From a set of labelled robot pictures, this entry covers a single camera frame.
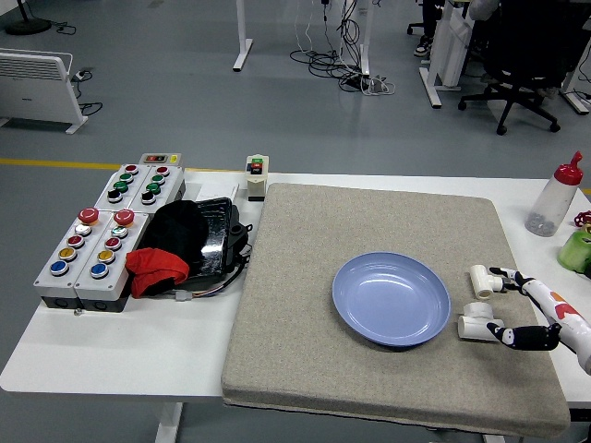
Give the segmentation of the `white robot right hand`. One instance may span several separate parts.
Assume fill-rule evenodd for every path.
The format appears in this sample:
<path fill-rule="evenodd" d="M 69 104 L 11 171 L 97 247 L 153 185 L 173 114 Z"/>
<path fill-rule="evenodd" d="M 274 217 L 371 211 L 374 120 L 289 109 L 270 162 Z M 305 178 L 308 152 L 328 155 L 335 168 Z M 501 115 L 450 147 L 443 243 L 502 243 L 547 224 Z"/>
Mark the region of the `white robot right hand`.
<path fill-rule="evenodd" d="M 590 324 L 578 311 L 540 280 L 516 269 L 490 267 L 503 277 L 503 288 L 528 297 L 544 314 L 547 326 L 501 327 L 487 324 L 492 335 L 505 346 L 521 351 L 551 351 L 560 342 L 576 354 L 579 365 L 590 374 Z"/>

